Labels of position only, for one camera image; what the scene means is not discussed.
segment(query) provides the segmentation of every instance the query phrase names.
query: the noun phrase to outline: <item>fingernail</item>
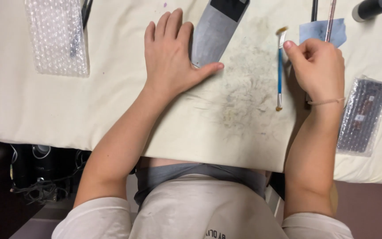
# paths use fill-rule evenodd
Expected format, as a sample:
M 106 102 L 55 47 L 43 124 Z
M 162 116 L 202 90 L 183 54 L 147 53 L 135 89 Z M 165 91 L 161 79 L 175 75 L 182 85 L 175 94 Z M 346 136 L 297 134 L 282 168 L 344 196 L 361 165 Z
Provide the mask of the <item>fingernail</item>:
M 285 49 L 290 49 L 292 46 L 293 46 L 293 42 L 292 41 L 284 42 L 284 48 Z

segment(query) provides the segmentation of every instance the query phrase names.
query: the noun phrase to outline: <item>forearm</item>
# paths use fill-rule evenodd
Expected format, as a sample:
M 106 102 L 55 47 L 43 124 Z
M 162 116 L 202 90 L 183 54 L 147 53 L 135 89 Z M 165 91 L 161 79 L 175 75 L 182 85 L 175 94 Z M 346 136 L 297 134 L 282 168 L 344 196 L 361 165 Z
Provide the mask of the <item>forearm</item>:
M 294 139 L 285 166 L 285 216 L 308 211 L 333 216 L 329 197 L 342 107 L 313 107 Z
M 82 174 L 75 206 L 99 197 L 126 199 L 126 177 L 139 160 L 167 103 L 144 87 L 93 150 Z

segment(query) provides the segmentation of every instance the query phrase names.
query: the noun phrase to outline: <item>desk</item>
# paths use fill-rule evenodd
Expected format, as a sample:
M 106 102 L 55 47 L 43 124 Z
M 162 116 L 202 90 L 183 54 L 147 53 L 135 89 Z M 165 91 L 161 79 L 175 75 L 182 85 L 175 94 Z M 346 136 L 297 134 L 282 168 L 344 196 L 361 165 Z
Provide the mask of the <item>desk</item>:
M 382 80 L 382 15 L 357 23 L 360 0 L 338 1 L 345 18 L 346 95 L 361 74 Z M 146 79 L 143 36 L 149 21 L 181 7 L 195 25 L 207 0 L 96 0 L 88 29 L 90 77 L 39 75 L 34 70 L 22 1 L 0 0 L 0 141 L 92 150 L 132 104 Z M 319 1 L 327 19 L 329 0 Z M 277 29 L 310 21 L 311 1 L 252 0 L 221 58 L 225 70 L 178 97 L 161 116 L 145 155 L 283 171 L 304 115 L 304 94 L 289 81 L 277 94 Z M 382 182 L 382 123 L 371 158 L 337 156 L 335 179 Z

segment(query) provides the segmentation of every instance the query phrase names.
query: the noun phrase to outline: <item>bubble wrap bag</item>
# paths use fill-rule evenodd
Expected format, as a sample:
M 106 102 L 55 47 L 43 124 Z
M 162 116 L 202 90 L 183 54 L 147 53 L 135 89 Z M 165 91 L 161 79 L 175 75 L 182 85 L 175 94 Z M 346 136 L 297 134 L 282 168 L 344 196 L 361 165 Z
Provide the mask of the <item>bubble wrap bag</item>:
M 41 74 L 87 77 L 80 0 L 25 0 L 35 69 Z
M 382 118 L 382 82 L 356 78 L 344 110 L 337 153 L 370 157 Z

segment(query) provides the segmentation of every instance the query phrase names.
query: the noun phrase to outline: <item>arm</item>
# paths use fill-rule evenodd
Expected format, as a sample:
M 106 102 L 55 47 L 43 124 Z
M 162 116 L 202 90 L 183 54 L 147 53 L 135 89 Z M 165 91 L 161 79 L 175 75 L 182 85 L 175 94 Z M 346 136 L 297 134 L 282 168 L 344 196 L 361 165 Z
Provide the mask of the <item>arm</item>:
M 314 102 L 344 96 L 344 59 L 330 43 L 309 39 L 284 45 L 300 86 Z M 330 201 L 335 148 L 343 101 L 313 106 L 289 151 L 285 165 L 284 218 L 301 212 L 334 217 Z
M 79 183 L 74 207 L 92 199 L 126 199 L 126 178 L 136 165 L 149 133 L 165 107 L 223 68 L 211 63 L 196 69 L 188 57 L 192 24 L 182 24 L 182 10 L 165 13 L 145 32 L 147 81 L 131 107 L 104 135 L 92 152 Z

